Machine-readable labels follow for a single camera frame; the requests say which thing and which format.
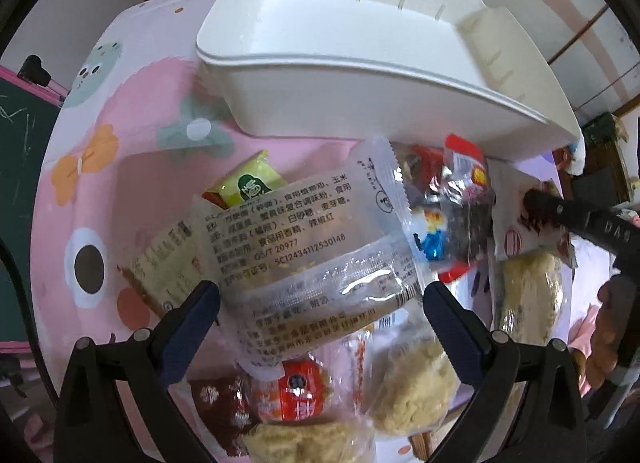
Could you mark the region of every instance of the storage box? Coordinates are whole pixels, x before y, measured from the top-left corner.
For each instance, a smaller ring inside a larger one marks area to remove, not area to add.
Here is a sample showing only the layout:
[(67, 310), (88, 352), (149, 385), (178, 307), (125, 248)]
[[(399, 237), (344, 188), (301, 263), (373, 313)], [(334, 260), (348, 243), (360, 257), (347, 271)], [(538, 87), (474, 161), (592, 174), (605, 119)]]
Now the storage box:
[(521, 160), (580, 133), (527, 33), (482, 0), (217, 0), (196, 47), (256, 136), (453, 132)]

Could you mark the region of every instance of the green chalkboard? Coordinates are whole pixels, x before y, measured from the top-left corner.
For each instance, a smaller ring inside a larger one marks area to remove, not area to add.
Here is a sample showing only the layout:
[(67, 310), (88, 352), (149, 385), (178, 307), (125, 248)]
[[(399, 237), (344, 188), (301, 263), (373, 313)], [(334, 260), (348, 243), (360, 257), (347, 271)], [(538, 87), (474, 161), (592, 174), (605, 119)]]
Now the green chalkboard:
[[(40, 167), (60, 108), (0, 78), (0, 237), (31, 300), (30, 240)], [(27, 340), (14, 286), (0, 265), (0, 342)]]

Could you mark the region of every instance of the pink table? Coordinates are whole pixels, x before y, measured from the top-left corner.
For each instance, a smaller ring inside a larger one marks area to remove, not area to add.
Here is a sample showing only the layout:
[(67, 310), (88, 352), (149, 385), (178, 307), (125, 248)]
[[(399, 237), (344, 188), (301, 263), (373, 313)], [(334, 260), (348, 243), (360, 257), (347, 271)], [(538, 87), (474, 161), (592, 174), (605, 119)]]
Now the pink table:
[[(31, 236), (36, 324), (58, 388), (79, 337), (99, 344), (114, 335), (122, 341), (156, 324), (117, 267), (183, 216), (193, 194), (265, 148), (271, 165), (290, 182), (334, 168), (354, 145), (257, 139), (238, 129), (215, 86), (198, 80), (195, 37), (214, 1), (152, 0), (120, 14), (82, 66), (60, 112), (40, 174)], [(536, 175), (557, 177), (545, 159), (532, 162)], [(190, 375), (211, 376), (229, 361), (213, 329)], [(128, 388), (122, 393), (141, 445), (157, 457)], [(179, 383), (172, 393), (194, 431), (223, 461), (188, 385)], [(380, 461), (398, 459), (406, 445), (383, 443), (389, 457)]]

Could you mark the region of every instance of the blue cartoon figure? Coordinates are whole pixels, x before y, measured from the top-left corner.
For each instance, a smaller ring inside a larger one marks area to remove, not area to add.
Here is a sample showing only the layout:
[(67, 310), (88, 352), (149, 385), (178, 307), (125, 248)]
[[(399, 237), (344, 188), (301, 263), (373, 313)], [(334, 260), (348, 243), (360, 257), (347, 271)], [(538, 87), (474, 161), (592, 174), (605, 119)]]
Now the blue cartoon figure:
[(64, 107), (76, 107), (100, 88), (122, 54), (122, 44), (109, 42), (92, 49), (74, 80)]

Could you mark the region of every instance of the person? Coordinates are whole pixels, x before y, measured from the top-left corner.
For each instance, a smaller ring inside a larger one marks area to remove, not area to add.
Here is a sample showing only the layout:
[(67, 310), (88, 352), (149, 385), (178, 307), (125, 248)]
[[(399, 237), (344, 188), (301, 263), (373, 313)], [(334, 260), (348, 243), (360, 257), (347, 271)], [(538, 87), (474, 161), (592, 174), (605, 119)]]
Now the person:
[[(591, 391), (585, 396), (590, 399), (599, 389), (606, 375), (618, 363), (613, 346), (618, 325), (610, 311), (610, 292), (607, 284), (598, 291), (602, 307), (596, 317), (596, 327), (591, 336), (591, 355), (586, 363), (586, 378)], [(588, 463), (622, 463), (638, 461), (640, 455), (640, 389), (638, 383), (631, 390), (616, 414), (611, 426), (602, 430), (587, 422)]]

